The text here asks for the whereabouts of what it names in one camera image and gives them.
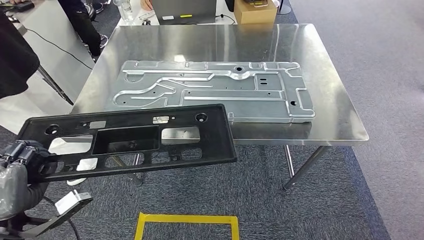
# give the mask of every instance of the person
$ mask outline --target person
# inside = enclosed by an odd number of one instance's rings
[[[143,8],[146,11],[152,11],[152,0],[140,0],[141,8]]]
[[[11,4],[18,4],[25,0],[10,0]],[[101,35],[97,32],[81,0],[58,0],[70,24],[79,35],[82,42],[88,45],[91,55],[96,58],[101,53]]]
[[[0,99],[23,93],[40,60],[9,18],[0,13]]]

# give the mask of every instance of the black cable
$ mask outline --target black cable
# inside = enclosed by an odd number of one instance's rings
[[[230,16],[228,16],[228,15],[225,15],[225,14],[221,14],[221,15],[215,16],[215,18],[217,18],[217,17],[221,17],[222,19],[223,19],[224,17],[227,17],[227,18],[231,19],[231,20],[232,20],[231,25],[233,25],[233,24],[235,24],[235,23],[236,23],[236,21],[235,21],[232,17],[230,17]]]
[[[49,204],[52,204],[54,207],[56,207],[55,202],[52,201],[50,198],[43,196],[42,197],[44,200],[46,200]],[[73,229],[73,232],[75,233],[76,239],[77,240],[81,240],[80,235],[78,234],[77,228],[75,227],[74,223],[72,222],[71,219],[67,220],[70,224],[70,227]]]
[[[58,49],[62,50],[63,52],[65,52],[65,53],[67,53],[67,54],[69,54],[69,55],[71,55],[74,59],[76,59],[78,62],[82,63],[82,64],[83,64],[84,66],[86,66],[88,69],[93,70],[91,67],[87,66],[84,62],[82,62],[81,60],[79,60],[79,59],[78,59],[76,56],[74,56],[72,53],[70,53],[70,52],[68,52],[68,51],[66,51],[66,50],[63,50],[60,46],[58,46],[58,45],[54,44],[53,42],[51,42],[51,41],[49,41],[49,40],[47,40],[47,39],[45,39],[45,38],[44,38],[44,37],[42,37],[40,34],[38,34],[38,32],[36,32],[36,31],[34,31],[34,30],[31,30],[31,29],[29,29],[29,28],[27,28],[26,30],[28,30],[28,31],[30,31],[30,32],[33,32],[33,33],[37,34],[37,35],[38,35],[41,39],[43,39],[44,41],[48,42],[49,44],[54,45],[56,48],[58,48]]]

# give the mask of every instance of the yellow floor marking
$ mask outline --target yellow floor marking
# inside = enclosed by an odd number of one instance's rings
[[[209,215],[167,215],[144,214],[138,215],[135,240],[142,240],[145,223],[191,223],[191,224],[230,224],[231,239],[240,240],[239,221],[236,216],[209,216]]]

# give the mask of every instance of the table leg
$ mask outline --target table leg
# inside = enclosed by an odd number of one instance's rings
[[[40,65],[38,67],[38,72],[41,74],[43,80],[50,85],[50,87],[56,91],[57,94],[65,101],[67,101],[70,105],[74,105],[72,100],[66,95],[66,93],[62,90],[62,88],[53,80],[53,78],[49,75],[49,73]]]
[[[121,160],[121,158],[119,156],[111,156],[111,158],[115,161],[116,164],[118,164],[121,167],[126,166],[125,162]],[[140,178],[137,177],[137,175],[135,173],[127,173],[126,176],[131,179],[135,185],[137,186],[141,186],[142,185],[142,180]]]
[[[293,170],[292,156],[290,156],[289,146],[284,145],[285,158],[287,159],[288,174],[293,178],[295,171]]]
[[[289,190],[293,185],[308,171],[309,168],[312,167],[312,165],[320,159],[330,148],[330,146],[319,146],[318,149],[306,160],[306,162],[300,167],[300,169],[294,174],[293,177],[290,178],[290,180],[284,185],[284,190]]]

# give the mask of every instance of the stamped metal plate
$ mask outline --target stamped metal plate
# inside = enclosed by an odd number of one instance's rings
[[[230,122],[315,117],[297,62],[126,61],[106,111],[224,104]]]

